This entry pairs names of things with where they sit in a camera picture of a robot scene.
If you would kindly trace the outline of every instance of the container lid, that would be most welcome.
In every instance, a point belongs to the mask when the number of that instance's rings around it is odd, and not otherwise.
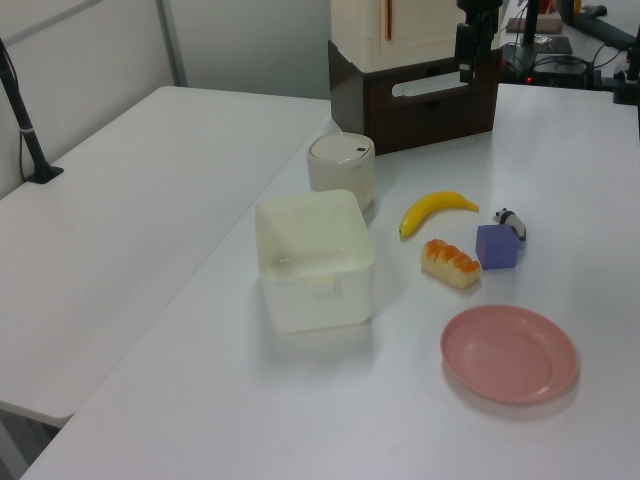
[[[369,137],[355,133],[332,133],[320,137],[311,145],[309,153],[331,163],[358,161],[373,148]]]

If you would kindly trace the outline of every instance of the toy bread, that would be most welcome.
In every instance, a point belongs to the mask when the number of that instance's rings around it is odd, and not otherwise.
[[[444,240],[431,240],[420,257],[422,269],[456,288],[468,288],[480,278],[480,263]]]

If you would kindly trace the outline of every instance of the purple block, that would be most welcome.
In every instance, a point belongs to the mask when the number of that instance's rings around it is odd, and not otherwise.
[[[476,255],[483,270],[515,267],[519,249],[518,235],[509,225],[478,227]]]

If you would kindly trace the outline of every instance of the banana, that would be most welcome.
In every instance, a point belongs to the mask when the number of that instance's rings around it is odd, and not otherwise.
[[[414,203],[400,222],[400,237],[407,238],[412,235],[422,222],[432,213],[444,208],[464,208],[478,212],[480,208],[470,202],[458,192],[433,192],[425,195]]]

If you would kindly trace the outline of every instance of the brown wooden box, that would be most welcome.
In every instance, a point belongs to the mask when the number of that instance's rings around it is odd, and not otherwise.
[[[366,135],[376,154],[405,150],[493,129],[501,51],[479,65],[472,86],[414,97],[394,97],[394,85],[456,72],[449,58],[362,73],[329,42],[331,116],[345,132]]]

